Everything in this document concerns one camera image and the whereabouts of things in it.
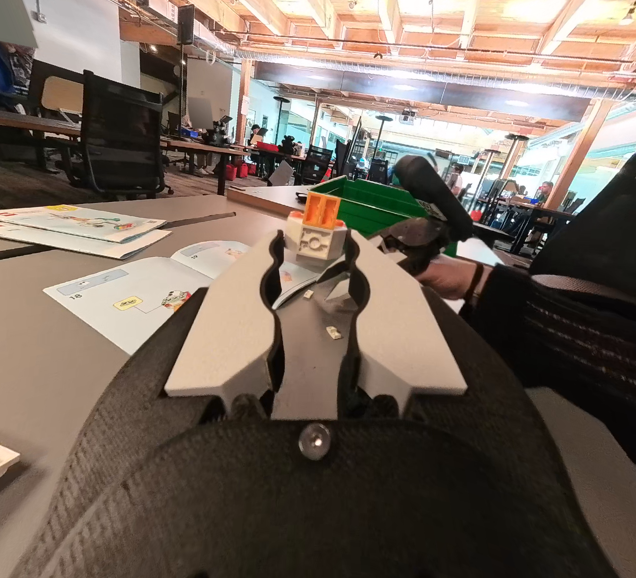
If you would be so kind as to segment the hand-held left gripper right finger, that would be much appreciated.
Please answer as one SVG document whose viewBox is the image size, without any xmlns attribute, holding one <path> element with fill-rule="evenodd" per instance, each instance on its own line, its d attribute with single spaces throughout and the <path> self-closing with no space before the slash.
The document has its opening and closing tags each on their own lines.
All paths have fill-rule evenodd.
<svg viewBox="0 0 636 578">
<path fill-rule="evenodd" d="M 342 415 L 360 415 L 382 396 L 404 415 L 415 396 L 464 395 L 467 383 L 419 282 L 356 231 L 345 259 L 356 309 L 342 360 Z"/>
</svg>

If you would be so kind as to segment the person's right forearm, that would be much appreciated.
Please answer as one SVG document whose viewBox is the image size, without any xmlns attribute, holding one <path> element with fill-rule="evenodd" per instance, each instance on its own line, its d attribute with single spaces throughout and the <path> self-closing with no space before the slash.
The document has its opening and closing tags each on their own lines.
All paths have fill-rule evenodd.
<svg viewBox="0 0 636 578">
<path fill-rule="evenodd" d="M 635 296 L 496 265 L 466 313 L 526 388 L 550 388 L 603 423 L 635 462 Z"/>
</svg>

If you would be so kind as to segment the black wrist band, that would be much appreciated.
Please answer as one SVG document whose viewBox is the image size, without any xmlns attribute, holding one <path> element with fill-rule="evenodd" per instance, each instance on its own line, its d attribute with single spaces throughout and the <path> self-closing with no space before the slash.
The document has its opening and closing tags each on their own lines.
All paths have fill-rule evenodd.
<svg viewBox="0 0 636 578">
<path fill-rule="evenodd" d="M 468 289 L 465 292 L 465 302 L 468 303 L 473 296 L 475 295 L 475 291 L 480 291 L 481 282 L 483 281 L 484 271 L 486 267 L 483 264 L 476 264 L 476 268 L 474 270 L 473 278 L 471 279 L 471 283 L 469 284 Z"/>
</svg>

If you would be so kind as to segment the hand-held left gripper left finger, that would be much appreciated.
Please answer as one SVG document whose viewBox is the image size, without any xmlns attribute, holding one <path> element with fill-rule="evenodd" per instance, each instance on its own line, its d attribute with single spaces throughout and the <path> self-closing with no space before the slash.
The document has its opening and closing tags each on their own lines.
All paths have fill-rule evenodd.
<svg viewBox="0 0 636 578">
<path fill-rule="evenodd" d="M 274 230 L 213 279 L 164 391 L 169 397 L 215 397 L 230 409 L 251 395 L 272 413 L 285 371 L 281 322 L 284 234 Z"/>
</svg>

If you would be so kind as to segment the open lego instruction booklet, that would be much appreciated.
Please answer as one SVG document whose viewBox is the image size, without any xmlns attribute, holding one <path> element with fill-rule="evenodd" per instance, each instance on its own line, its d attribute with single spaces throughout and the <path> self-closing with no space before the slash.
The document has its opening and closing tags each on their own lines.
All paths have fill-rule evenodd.
<svg viewBox="0 0 636 578">
<path fill-rule="evenodd" d="M 135 353 L 156 330 L 225 272 L 249 246 L 204 241 L 45 288 L 54 301 L 122 349 Z"/>
</svg>

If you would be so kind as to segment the person's dark clothed upper body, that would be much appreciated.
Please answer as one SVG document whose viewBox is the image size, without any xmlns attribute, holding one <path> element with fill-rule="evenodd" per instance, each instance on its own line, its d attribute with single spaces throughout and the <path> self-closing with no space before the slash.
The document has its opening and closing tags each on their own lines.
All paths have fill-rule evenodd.
<svg viewBox="0 0 636 578">
<path fill-rule="evenodd" d="M 533 260 L 533 275 L 585 280 L 635 296 L 635 156 Z"/>
</svg>

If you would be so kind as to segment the light wooden board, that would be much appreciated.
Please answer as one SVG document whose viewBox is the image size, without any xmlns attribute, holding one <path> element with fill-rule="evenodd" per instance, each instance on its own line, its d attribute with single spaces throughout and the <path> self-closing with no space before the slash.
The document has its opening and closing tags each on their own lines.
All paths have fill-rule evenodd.
<svg viewBox="0 0 636 578">
<path fill-rule="evenodd" d="M 230 201 L 238 202 L 250 208 L 266 211 L 286 218 L 292 211 L 304 211 L 305 203 L 298 200 L 306 196 L 309 186 L 272 186 L 272 187 L 236 187 L 226 190 Z"/>
</svg>

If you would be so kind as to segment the green plastic bin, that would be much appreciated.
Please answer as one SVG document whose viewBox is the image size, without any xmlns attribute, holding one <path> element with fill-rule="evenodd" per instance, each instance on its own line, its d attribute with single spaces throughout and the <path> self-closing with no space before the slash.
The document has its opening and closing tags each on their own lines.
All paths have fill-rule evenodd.
<svg viewBox="0 0 636 578">
<path fill-rule="evenodd" d="M 339 219 L 367 238 L 398 222 L 422 217 L 441 221 L 450 245 L 470 239 L 474 233 L 472 220 L 455 196 L 443 183 L 440 185 L 437 192 L 417 189 L 412 194 L 402 187 L 343 176 L 311 186 L 310 191 L 339 197 Z"/>
</svg>

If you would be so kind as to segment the black mesh office chair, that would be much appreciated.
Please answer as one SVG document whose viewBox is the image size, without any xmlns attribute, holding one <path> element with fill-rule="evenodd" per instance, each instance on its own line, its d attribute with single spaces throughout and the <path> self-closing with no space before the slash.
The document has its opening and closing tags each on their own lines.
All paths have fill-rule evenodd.
<svg viewBox="0 0 636 578">
<path fill-rule="evenodd" d="M 60 166 L 71 186 L 106 199 L 154 199 L 165 188 L 163 96 L 83 72 L 79 140 Z"/>
</svg>

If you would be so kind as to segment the wooden office desk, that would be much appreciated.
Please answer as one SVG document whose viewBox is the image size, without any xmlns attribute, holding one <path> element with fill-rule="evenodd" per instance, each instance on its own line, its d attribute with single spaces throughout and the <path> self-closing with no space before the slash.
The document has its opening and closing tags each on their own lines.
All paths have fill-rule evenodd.
<svg viewBox="0 0 636 578">
<path fill-rule="evenodd" d="M 58 175 L 60 170 L 49 165 L 46 153 L 54 150 L 68 158 L 80 135 L 80 127 L 69 122 L 2 111 L 1 161 Z"/>
<path fill-rule="evenodd" d="M 177 152 L 182 155 L 183 167 L 181 171 L 189 175 L 195 175 L 195 163 L 196 156 L 201 154 L 207 156 L 208 154 L 218 154 L 220 156 L 221 169 L 217 177 L 217 194 L 224 196 L 226 192 L 227 174 L 226 167 L 230 162 L 231 157 L 243 157 L 249 152 L 245 147 L 229 145 L 229 146 L 214 146 L 210 144 L 203 144 L 200 142 L 179 140 L 171 137 L 161 136 L 160 146 L 162 150 L 167 152 Z"/>
</svg>

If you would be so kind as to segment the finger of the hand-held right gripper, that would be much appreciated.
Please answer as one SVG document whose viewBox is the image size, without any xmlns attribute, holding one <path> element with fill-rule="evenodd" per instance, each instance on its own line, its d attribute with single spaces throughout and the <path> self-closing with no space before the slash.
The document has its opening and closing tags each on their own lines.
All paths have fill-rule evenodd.
<svg viewBox="0 0 636 578">
<path fill-rule="evenodd" d="M 324 312 L 329 314 L 354 314 L 360 305 L 349 292 L 350 276 L 338 276 L 329 281 L 324 296 Z"/>
<path fill-rule="evenodd" d="M 370 243 L 383 254 L 399 265 L 411 265 L 412 258 L 409 252 L 412 250 L 408 244 L 407 235 L 375 235 L 370 238 Z"/>
</svg>

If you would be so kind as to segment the person's right hand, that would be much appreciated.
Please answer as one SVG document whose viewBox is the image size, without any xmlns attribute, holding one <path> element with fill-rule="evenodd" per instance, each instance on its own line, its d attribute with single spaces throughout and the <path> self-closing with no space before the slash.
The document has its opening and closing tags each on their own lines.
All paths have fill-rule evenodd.
<svg viewBox="0 0 636 578">
<path fill-rule="evenodd" d="M 476 263 L 448 256 L 431 260 L 426 270 L 416 276 L 420 284 L 432 288 L 444 299 L 464 299 L 473 278 Z"/>
</svg>

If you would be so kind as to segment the white and orange lego model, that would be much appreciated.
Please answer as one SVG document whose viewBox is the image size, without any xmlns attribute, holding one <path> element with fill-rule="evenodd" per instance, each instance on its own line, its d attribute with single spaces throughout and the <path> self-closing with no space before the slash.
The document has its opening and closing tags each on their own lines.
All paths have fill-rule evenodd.
<svg viewBox="0 0 636 578">
<path fill-rule="evenodd" d="M 284 231 L 286 247 L 297 256 L 330 261 L 342 256 L 348 227 L 338 217 L 341 199 L 310 191 L 304 211 L 292 211 Z"/>
</svg>

